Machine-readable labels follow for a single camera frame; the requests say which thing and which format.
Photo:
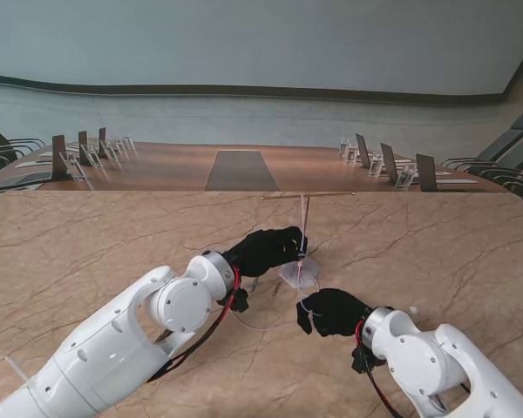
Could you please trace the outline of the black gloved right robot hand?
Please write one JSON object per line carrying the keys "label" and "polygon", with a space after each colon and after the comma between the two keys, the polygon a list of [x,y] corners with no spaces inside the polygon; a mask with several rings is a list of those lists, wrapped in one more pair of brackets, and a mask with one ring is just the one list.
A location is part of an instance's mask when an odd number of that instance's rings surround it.
{"label": "black gloved right robot hand", "polygon": [[306,334],[316,330],[322,337],[353,336],[357,325],[373,308],[350,293],[323,288],[296,303],[296,321]]}

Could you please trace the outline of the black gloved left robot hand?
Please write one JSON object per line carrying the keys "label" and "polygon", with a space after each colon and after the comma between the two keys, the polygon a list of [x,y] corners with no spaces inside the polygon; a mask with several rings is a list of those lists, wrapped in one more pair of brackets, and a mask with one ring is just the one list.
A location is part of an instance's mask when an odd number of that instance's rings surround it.
{"label": "black gloved left robot hand", "polygon": [[308,238],[297,226],[257,230],[248,234],[222,256],[241,276],[260,277],[269,269],[302,260]]}

